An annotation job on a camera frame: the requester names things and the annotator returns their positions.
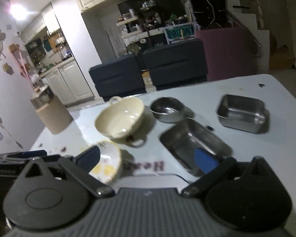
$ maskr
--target staircase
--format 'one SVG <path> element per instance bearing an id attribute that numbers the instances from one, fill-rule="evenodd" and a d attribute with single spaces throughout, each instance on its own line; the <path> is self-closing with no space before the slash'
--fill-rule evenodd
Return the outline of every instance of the staircase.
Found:
<path id="1" fill-rule="evenodd" d="M 233 8 L 246 6 L 248 9 Z M 246 26 L 261 44 L 261 58 L 258 59 L 259 69 L 269 69 L 270 32 L 264 28 L 264 19 L 260 0 L 226 0 L 226 9 L 238 22 Z"/>
<path id="2" fill-rule="evenodd" d="M 270 31 L 259 29 L 256 14 L 242 13 L 241 8 L 233 8 L 233 6 L 241 6 L 239 0 L 226 0 L 226 9 L 237 18 L 244 26 L 246 26 L 253 36 L 261 44 L 261 58 L 258 58 L 259 70 L 267 71 L 269 69 L 270 60 Z"/>

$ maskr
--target gray ribbed plate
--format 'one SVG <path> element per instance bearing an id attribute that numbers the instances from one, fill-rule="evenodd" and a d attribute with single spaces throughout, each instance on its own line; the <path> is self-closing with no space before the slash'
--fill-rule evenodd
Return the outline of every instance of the gray ribbed plate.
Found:
<path id="1" fill-rule="evenodd" d="M 120 189 L 99 199 L 80 221 L 53 232 L 29 233 L 14 228 L 6 237 L 287 237 L 282 229 L 242 233 L 214 221 L 198 199 L 176 189 Z"/>

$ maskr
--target screw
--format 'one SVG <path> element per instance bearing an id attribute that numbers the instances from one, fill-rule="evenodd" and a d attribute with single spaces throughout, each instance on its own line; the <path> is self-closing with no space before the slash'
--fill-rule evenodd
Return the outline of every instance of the screw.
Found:
<path id="1" fill-rule="evenodd" d="M 191 195 L 195 195 L 200 191 L 199 188 L 197 188 L 196 186 L 191 186 L 190 188 L 188 188 L 187 191 L 184 191 L 184 194 L 187 196 L 191 196 Z"/>
<path id="2" fill-rule="evenodd" d="M 112 188 L 109 186 L 101 186 L 96 189 L 96 192 L 98 193 L 98 195 L 101 195 L 101 196 L 111 194 L 112 191 L 113 191 Z"/>

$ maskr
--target metal container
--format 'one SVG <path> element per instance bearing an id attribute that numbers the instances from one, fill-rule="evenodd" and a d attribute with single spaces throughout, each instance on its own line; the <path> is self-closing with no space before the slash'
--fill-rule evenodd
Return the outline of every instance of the metal container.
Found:
<path id="1" fill-rule="evenodd" d="M 266 120 L 263 101 L 230 94 L 222 97 L 216 113 L 223 126 L 255 134 Z"/>
<path id="2" fill-rule="evenodd" d="M 204 173 L 194 162 L 194 152 L 203 148 L 213 155 L 230 157 L 232 150 L 217 135 L 196 122 L 186 118 L 160 136 L 160 142 L 192 175 L 202 176 Z"/>
<path id="3" fill-rule="evenodd" d="M 172 97 L 162 97 L 152 102 L 150 110 L 154 117 L 164 123 L 175 123 L 184 118 L 185 106 Z"/>
<path id="4" fill-rule="evenodd" d="M 44 86 L 36 89 L 36 93 L 31 98 L 31 102 L 35 109 L 43 107 L 45 104 L 51 102 L 54 93 L 49 86 Z"/>

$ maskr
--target shelf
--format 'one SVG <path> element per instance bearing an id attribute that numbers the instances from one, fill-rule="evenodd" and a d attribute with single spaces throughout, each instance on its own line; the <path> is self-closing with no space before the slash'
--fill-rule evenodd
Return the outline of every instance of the shelf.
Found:
<path id="1" fill-rule="evenodd" d="M 130 32 L 130 33 L 127 33 L 127 34 L 122 34 L 122 38 L 124 39 L 124 38 L 127 38 L 127 37 L 131 37 L 131 36 L 140 34 L 142 32 L 143 32 L 142 30 L 137 30 L 137 31 Z"/>
<path id="2" fill-rule="evenodd" d="M 150 36 L 155 36 L 155 35 L 159 35 L 159 34 L 164 34 L 164 27 L 160 27 L 160 28 L 157 28 L 157 29 L 152 29 L 152 30 L 149 30 L 149 35 Z M 143 38 L 146 38 L 148 37 L 148 32 L 145 31 L 145 32 L 141 32 L 141 33 L 137 33 L 136 35 L 138 35 L 138 39 L 143 39 Z"/>
<path id="3" fill-rule="evenodd" d="M 127 20 L 123 20 L 123 21 L 117 22 L 117 23 L 116 23 L 116 26 L 125 25 L 125 24 L 130 23 L 130 22 L 133 22 L 133 21 L 135 21 L 135 20 L 138 20 L 138 17 L 137 17 L 137 16 L 132 17 L 132 18 L 127 19 Z"/>

